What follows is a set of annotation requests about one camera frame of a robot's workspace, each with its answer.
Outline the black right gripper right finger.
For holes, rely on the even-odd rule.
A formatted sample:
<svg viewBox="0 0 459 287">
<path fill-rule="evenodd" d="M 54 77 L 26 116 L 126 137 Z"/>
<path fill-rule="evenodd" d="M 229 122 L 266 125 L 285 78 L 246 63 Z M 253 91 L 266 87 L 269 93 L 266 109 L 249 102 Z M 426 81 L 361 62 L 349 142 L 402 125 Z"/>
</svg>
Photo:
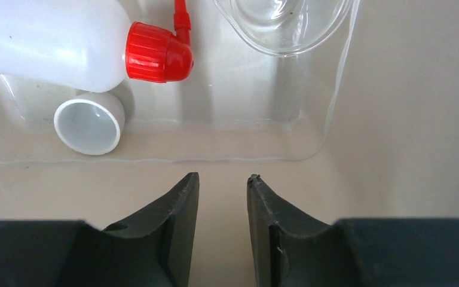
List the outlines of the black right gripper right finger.
<svg viewBox="0 0 459 287">
<path fill-rule="evenodd" d="M 343 218 L 327 224 L 247 181 L 258 286 L 459 286 L 459 218 Z"/>
</svg>

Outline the white plastic squeeze bottle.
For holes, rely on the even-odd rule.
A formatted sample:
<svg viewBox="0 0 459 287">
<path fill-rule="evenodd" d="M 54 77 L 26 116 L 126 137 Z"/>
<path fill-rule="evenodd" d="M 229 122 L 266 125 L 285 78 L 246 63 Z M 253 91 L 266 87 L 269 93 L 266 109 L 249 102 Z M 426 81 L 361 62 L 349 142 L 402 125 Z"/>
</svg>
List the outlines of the white plastic squeeze bottle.
<svg viewBox="0 0 459 287">
<path fill-rule="evenodd" d="M 194 66 L 185 1 L 174 29 L 130 19 L 118 1 L 0 1 L 0 74 L 110 91 L 126 78 L 167 83 Z"/>
</svg>

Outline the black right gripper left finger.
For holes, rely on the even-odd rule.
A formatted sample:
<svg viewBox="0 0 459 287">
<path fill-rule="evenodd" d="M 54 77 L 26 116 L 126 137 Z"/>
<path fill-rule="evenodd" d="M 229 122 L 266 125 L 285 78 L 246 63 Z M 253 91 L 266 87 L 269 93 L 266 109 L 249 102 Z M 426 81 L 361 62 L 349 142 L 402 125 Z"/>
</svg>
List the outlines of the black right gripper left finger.
<svg viewBox="0 0 459 287">
<path fill-rule="evenodd" d="M 99 230 L 85 221 L 0 220 L 0 286 L 187 286 L 200 178 Z"/>
</svg>

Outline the small white cup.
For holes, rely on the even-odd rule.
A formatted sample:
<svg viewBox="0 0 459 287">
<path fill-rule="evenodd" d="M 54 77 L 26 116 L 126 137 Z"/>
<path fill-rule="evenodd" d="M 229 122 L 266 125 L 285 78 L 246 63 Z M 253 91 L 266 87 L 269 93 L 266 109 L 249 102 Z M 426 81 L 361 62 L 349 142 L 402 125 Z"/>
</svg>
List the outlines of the small white cup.
<svg viewBox="0 0 459 287">
<path fill-rule="evenodd" d="M 111 93 L 84 93 L 63 102 L 54 113 L 54 128 L 70 149 L 85 155 L 113 151 L 126 122 L 121 101 Z"/>
</svg>

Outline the small clear glass beaker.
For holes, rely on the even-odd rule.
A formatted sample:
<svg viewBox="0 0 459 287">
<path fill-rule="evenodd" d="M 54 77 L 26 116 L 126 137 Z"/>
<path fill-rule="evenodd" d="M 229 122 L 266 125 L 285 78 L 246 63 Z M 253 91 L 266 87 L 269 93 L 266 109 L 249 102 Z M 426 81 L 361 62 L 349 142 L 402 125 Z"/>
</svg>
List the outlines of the small clear glass beaker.
<svg viewBox="0 0 459 287">
<path fill-rule="evenodd" d="M 351 0 L 229 0 L 214 3 L 247 45 L 275 57 L 291 57 L 320 46 L 360 4 Z"/>
</svg>

